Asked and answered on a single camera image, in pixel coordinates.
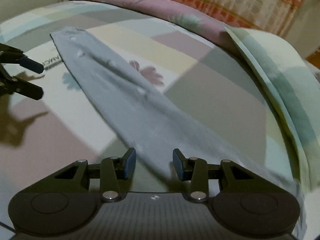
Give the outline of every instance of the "pink flower print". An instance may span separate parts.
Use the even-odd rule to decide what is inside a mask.
[[[129,64],[138,71],[145,79],[147,79],[151,84],[157,86],[164,86],[162,82],[163,76],[157,73],[157,70],[153,66],[146,66],[144,69],[140,70],[140,65],[136,60],[130,60]]]

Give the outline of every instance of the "pink pillow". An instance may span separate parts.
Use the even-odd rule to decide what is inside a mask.
[[[84,0],[112,4],[151,15],[202,36],[223,49],[242,57],[224,23],[187,5],[171,0]]]

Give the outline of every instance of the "bed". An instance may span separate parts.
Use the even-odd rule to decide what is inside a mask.
[[[43,87],[44,96],[39,101],[19,94],[0,99],[0,222],[12,226],[7,205],[23,188],[77,159],[96,163],[127,150],[57,52],[49,33],[65,26],[95,35],[179,109],[251,160],[288,179],[299,179],[292,143],[244,60],[159,18],[109,4],[67,1],[1,23],[0,42],[22,49],[45,71],[37,75],[19,65],[5,65],[11,75]],[[137,169],[141,172],[127,185],[130,190],[171,190],[139,162]],[[1,230],[1,239],[12,236]]]

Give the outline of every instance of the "gray towel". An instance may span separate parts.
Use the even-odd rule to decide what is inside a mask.
[[[51,33],[68,70],[104,120],[155,174],[178,180],[172,150],[219,164],[230,159],[293,194],[301,215],[294,236],[306,231],[300,185],[260,167],[221,137],[180,111],[120,55],[85,30],[74,27]],[[210,195],[219,188],[210,184]]]

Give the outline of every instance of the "folded cloth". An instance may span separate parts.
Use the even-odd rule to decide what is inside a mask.
[[[304,193],[320,185],[320,84],[284,39],[253,29],[226,27],[260,81],[299,158]]]
[[[305,209],[300,184],[258,166],[213,131],[180,111],[120,55],[87,31],[74,27],[51,33],[68,70],[104,120],[155,174],[178,180],[172,150],[208,163],[230,159],[293,194],[301,214],[294,236],[302,239]],[[210,184],[210,195],[220,190]]]

